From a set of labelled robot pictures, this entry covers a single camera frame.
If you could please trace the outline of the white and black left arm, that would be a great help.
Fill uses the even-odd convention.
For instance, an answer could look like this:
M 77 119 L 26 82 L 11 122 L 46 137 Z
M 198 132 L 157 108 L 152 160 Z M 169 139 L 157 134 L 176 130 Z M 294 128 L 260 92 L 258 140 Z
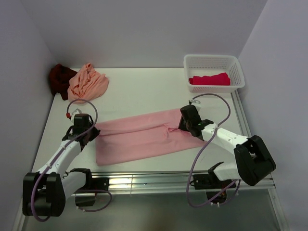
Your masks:
M 76 114 L 57 152 L 38 171 L 29 172 L 23 179 L 22 212 L 25 216 L 58 217 L 66 200 L 79 189 L 89 192 L 94 186 L 87 168 L 74 168 L 65 173 L 84 147 L 100 133 L 88 114 Z

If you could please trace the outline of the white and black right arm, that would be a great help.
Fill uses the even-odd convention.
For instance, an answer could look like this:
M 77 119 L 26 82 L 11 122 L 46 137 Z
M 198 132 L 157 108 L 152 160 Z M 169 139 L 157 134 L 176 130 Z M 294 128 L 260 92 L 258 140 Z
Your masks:
M 243 180 L 249 186 L 255 186 L 276 169 L 276 163 L 261 137 L 238 135 L 220 128 L 211 120 L 202 120 L 193 104 L 182 107 L 180 112 L 179 129 L 219 146 L 235 158 L 233 162 L 218 162 L 204 175 L 195 174 L 193 185 L 196 189 L 224 187 L 233 180 Z

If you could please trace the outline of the light pink t-shirt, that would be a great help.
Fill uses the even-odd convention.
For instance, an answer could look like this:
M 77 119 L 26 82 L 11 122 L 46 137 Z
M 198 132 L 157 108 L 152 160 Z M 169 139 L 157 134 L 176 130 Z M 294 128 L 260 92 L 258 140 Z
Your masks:
M 95 139 L 98 166 L 119 164 L 201 147 L 204 141 L 179 129 L 179 109 L 102 122 Z

